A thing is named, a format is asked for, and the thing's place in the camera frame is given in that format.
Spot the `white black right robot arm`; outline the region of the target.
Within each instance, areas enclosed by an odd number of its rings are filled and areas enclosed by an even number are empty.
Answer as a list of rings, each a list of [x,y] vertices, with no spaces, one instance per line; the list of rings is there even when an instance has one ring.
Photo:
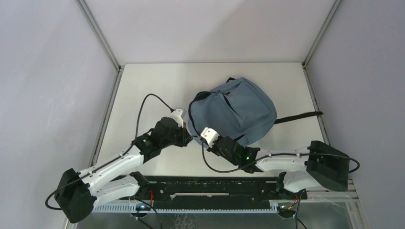
[[[276,192],[281,198],[312,187],[345,192],[348,189],[350,162],[347,154],[318,140],[295,150],[265,150],[242,146],[230,137],[202,136],[207,151],[226,159],[246,173],[280,171]]]

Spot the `aluminium frame post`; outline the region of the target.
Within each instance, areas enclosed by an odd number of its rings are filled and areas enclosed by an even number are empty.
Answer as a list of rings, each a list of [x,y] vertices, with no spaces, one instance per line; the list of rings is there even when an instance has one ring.
[[[106,57],[109,59],[111,64],[113,65],[116,72],[121,70],[121,65],[119,64],[116,56],[111,49],[104,33],[102,32],[94,14],[92,13],[88,3],[86,0],[75,0],[76,4],[78,5],[80,11],[82,12],[85,20],[87,21],[88,25],[90,26],[93,34],[95,35],[98,43],[100,44],[101,48],[103,49]]]
[[[312,43],[304,61],[302,62],[302,66],[303,68],[307,68],[307,66],[309,65],[309,63],[311,62],[314,53],[316,52],[316,49],[318,47],[318,45],[321,43],[321,40],[323,38],[323,36],[326,34],[330,24],[332,23],[336,13],[338,12],[341,4],[343,3],[343,0],[335,0],[330,8],[330,10],[328,11],[328,14],[324,20],[324,22],[321,25],[320,30],[318,31],[314,42]]]

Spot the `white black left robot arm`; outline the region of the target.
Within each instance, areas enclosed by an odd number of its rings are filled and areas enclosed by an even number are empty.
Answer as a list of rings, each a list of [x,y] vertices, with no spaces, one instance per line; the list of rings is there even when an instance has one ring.
[[[149,186],[141,173],[118,176],[159,156],[169,146],[186,147],[191,140],[183,118],[171,113],[108,161],[78,172],[73,168],[65,171],[52,196],[70,223],[82,221],[98,206],[119,198],[143,199]]]

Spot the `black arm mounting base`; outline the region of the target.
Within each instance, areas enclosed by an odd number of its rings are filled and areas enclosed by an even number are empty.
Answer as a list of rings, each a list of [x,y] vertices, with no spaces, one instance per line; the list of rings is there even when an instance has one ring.
[[[174,177],[146,176],[149,182],[135,197],[154,207],[192,209],[242,209],[264,207],[266,202],[307,199],[304,191],[290,193],[277,190],[274,177]]]

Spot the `right aluminium frame post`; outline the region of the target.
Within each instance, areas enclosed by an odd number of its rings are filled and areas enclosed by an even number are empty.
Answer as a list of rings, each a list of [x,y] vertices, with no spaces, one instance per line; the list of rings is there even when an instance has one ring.
[[[341,4],[343,3],[343,0],[335,0],[330,8],[330,10],[328,11],[328,14],[324,20],[324,22],[321,25],[320,30],[318,31],[314,42],[312,43],[304,61],[302,62],[302,66],[303,68],[307,68],[307,66],[309,65],[309,63],[311,62],[314,53],[316,52],[316,49],[318,47],[318,45],[321,43],[321,40],[323,38],[323,36],[326,34],[330,24],[332,23],[336,13],[338,12]]]

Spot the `blue student backpack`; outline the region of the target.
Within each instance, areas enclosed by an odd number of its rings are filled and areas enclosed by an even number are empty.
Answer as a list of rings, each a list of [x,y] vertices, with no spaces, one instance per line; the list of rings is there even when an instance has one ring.
[[[244,77],[230,77],[225,83],[196,94],[188,106],[187,126],[198,143],[200,134],[208,127],[248,146],[262,139],[276,124],[322,114],[313,111],[278,118],[273,101],[258,85]]]

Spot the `left aluminium frame post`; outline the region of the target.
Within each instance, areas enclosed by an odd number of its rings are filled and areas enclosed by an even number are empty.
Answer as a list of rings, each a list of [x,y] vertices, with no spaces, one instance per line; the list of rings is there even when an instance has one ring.
[[[80,11],[82,12],[85,20],[87,21],[88,25],[90,26],[93,34],[95,35],[98,43],[100,44],[101,48],[103,49],[106,57],[109,59],[111,64],[113,65],[116,72],[121,70],[121,65],[119,64],[116,56],[111,49],[104,33],[102,32],[94,14],[92,13],[88,3],[86,0],[75,0],[76,4],[78,5]]]

